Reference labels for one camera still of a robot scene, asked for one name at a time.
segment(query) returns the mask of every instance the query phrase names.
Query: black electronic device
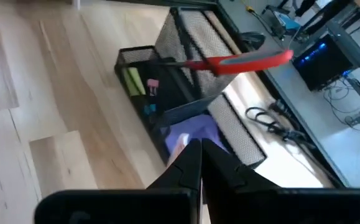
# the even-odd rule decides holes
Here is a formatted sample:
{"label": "black electronic device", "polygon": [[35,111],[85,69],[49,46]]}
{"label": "black electronic device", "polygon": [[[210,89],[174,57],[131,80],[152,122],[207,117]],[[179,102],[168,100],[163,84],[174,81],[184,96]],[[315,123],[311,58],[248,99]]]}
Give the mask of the black electronic device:
{"label": "black electronic device", "polygon": [[212,141],[192,140],[145,190],[68,190],[43,199],[35,224],[360,223],[360,189],[283,189]]}
{"label": "black electronic device", "polygon": [[311,91],[324,89],[354,69],[329,34],[297,57],[293,64]]}

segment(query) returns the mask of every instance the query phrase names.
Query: wooden floor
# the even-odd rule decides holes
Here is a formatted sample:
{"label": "wooden floor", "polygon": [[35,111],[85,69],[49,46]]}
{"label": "wooden floor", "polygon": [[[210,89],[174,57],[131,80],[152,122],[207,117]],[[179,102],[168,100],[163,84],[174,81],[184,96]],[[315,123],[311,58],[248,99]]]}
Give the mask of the wooden floor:
{"label": "wooden floor", "polygon": [[0,3],[0,223],[62,189],[141,189],[164,165],[113,72],[166,7]]}

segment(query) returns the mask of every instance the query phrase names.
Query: purple cloth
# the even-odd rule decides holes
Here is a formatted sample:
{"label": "purple cloth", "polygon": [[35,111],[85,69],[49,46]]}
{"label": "purple cloth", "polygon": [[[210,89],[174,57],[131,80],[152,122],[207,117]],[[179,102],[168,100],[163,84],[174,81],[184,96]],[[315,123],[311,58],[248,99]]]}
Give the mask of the purple cloth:
{"label": "purple cloth", "polygon": [[217,124],[209,115],[201,114],[194,116],[180,123],[171,125],[170,130],[171,132],[165,140],[170,155],[173,153],[174,147],[177,144],[177,139],[181,134],[190,135],[188,138],[188,143],[191,141],[191,139],[210,139],[216,143],[217,146],[221,147],[227,152],[226,148],[223,146],[223,143],[221,143],[219,140]]}

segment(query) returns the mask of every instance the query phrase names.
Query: yellow sticky note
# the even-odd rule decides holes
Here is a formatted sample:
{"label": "yellow sticky note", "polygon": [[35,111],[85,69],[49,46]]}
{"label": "yellow sticky note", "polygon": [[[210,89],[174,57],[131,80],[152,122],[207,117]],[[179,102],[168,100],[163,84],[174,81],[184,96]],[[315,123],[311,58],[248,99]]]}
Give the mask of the yellow sticky note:
{"label": "yellow sticky note", "polygon": [[124,81],[126,82],[130,96],[145,95],[145,88],[142,85],[137,68],[128,68],[128,71],[130,74],[127,72],[126,68],[122,70]]}

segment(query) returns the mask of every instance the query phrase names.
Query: pink binder clip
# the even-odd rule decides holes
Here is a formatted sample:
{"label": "pink binder clip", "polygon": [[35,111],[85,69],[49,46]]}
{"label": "pink binder clip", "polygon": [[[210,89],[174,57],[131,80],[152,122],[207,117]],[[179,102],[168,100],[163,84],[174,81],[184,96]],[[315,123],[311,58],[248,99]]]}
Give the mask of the pink binder clip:
{"label": "pink binder clip", "polygon": [[148,79],[147,86],[149,87],[149,95],[156,96],[157,88],[159,87],[159,81],[154,79]]}

